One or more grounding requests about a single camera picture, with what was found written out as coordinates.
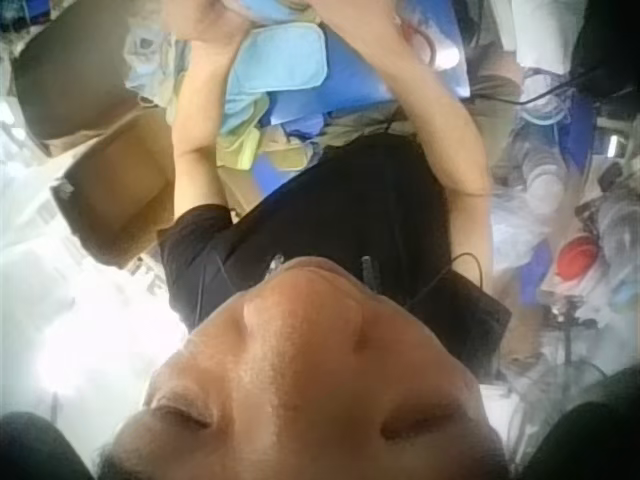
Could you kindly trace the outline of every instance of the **light blue towel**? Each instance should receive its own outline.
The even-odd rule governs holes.
[[[127,87],[168,107],[169,121],[174,85],[190,57],[185,42],[176,42],[175,49],[169,49],[171,42],[172,37],[160,26],[136,26],[124,52],[131,67]],[[326,76],[326,40],[317,25],[289,23],[254,30],[229,76],[222,133],[249,119],[261,95],[316,87]]]
[[[229,76],[221,132],[229,133],[246,121],[262,94],[317,87],[327,71],[326,41],[317,25],[289,23],[254,30]]]
[[[300,15],[289,7],[282,5],[278,0],[236,0],[255,19],[265,23],[294,22]]]

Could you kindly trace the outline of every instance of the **clothing pile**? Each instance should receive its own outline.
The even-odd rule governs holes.
[[[277,0],[240,4],[261,21],[290,23],[254,30],[238,53],[227,85],[218,164],[249,170],[257,154],[266,152],[276,168],[300,170],[311,159],[312,146],[289,138],[281,127],[260,129],[258,122],[269,108],[269,92],[313,88],[324,81],[328,72],[324,33],[311,21],[292,21],[313,20],[307,10]],[[143,103],[166,108],[172,123],[190,48],[161,28],[153,4],[140,10],[130,24],[124,52],[131,67],[126,85],[139,93]]]

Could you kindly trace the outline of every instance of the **black cable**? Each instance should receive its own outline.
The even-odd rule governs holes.
[[[461,253],[460,255],[454,257],[453,260],[451,260],[451,262],[449,263],[449,265],[447,265],[447,268],[443,269],[442,272],[440,272],[429,285],[423,288],[413,300],[411,300],[409,303],[405,305],[404,307],[405,310],[411,311],[411,309],[415,306],[416,303],[418,303],[419,300],[422,299],[422,297],[424,297],[440,280],[442,280],[442,278],[447,273],[453,270],[453,266],[456,264],[456,262],[464,257],[472,258],[473,261],[476,262],[476,266],[478,267],[478,273],[480,274],[480,289],[484,290],[484,270],[482,269],[482,263],[480,262],[478,257],[476,257],[473,253],[469,253],[469,252]]]
[[[562,82],[560,85],[556,85],[553,88],[550,88],[549,90],[547,90],[544,93],[541,93],[540,95],[536,95],[533,98],[530,98],[528,100],[523,100],[523,101],[516,101],[516,100],[510,100],[508,98],[500,98],[500,97],[494,97],[493,95],[486,95],[486,94],[477,94],[477,95],[473,95],[471,97],[471,99],[476,99],[476,98],[481,98],[484,100],[494,100],[496,102],[501,102],[501,103],[507,103],[509,105],[516,105],[519,107],[523,107],[525,105],[529,105],[531,103],[535,103],[538,102],[544,98],[547,98],[550,95],[553,95],[556,92],[559,91],[563,91],[563,90],[568,90],[569,88],[573,87],[575,84],[583,81],[584,79],[590,77],[591,75],[593,75],[594,73],[596,73],[597,71],[600,70],[600,66],[598,67],[592,67],[588,70],[585,70],[584,72],[576,75],[573,78],[570,78],[569,80],[567,80],[566,82]]]
[[[482,37],[482,22],[484,22],[484,7],[485,1],[478,0],[478,32],[476,33],[475,46],[480,45],[480,38]]]

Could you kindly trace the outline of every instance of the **black object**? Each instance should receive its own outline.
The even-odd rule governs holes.
[[[518,480],[638,478],[640,367],[585,392],[545,437]]]
[[[631,93],[628,104],[640,110],[640,55],[637,2],[590,0],[573,52],[571,76],[597,69],[578,90],[596,99]]]
[[[0,420],[0,472],[7,480],[93,478],[62,433],[30,413],[13,413]]]

